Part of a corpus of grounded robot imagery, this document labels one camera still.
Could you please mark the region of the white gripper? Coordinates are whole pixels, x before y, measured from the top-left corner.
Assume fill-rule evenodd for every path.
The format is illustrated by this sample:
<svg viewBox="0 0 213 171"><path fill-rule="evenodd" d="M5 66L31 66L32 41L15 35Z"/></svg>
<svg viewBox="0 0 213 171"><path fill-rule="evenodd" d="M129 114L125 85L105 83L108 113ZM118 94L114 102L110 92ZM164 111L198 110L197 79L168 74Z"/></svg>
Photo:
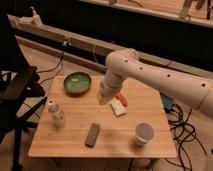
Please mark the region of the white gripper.
<svg viewBox="0 0 213 171"><path fill-rule="evenodd" d="M99 104L107 104L121 90L123 82L123 76L107 71L100 83L100 91L97 93Z"/></svg>

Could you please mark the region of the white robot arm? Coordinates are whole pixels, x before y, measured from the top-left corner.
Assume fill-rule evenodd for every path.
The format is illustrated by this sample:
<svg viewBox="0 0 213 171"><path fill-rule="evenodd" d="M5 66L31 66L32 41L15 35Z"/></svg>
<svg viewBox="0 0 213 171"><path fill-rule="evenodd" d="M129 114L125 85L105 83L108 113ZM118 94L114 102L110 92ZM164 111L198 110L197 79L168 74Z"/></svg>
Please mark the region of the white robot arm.
<svg viewBox="0 0 213 171"><path fill-rule="evenodd" d="M107 71L98 93L101 105L119 93L130 77L213 119L213 80L144 64L131 48L109 53L105 64Z"/></svg>

